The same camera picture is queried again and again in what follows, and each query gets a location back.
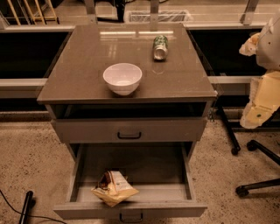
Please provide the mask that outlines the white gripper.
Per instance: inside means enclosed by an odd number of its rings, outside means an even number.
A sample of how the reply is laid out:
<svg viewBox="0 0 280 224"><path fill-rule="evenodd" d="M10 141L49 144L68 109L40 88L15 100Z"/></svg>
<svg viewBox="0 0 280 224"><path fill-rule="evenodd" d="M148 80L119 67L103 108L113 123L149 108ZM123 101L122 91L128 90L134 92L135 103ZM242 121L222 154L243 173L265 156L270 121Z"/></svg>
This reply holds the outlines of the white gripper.
<svg viewBox="0 0 280 224"><path fill-rule="evenodd" d="M250 36L239 49L245 56L256 54L260 33ZM274 71L263 75L258 81L255 98L242 112L240 125L245 129L255 129L270 119L280 107L280 72Z"/></svg>

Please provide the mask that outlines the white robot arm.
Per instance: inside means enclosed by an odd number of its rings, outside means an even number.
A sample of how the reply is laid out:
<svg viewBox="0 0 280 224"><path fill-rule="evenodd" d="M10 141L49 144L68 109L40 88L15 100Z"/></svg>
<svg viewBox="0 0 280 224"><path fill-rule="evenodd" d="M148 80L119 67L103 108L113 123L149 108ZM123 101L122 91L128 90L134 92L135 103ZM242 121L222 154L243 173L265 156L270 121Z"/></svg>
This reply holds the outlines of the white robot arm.
<svg viewBox="0 0 280 224"><path fill-rule="evenodd" d="M255 129L280 108L280 10L241 46L239 53L255 55L256 64L266 69L260 78L251 80L249 103L240 120L243 128Z"/></svg>

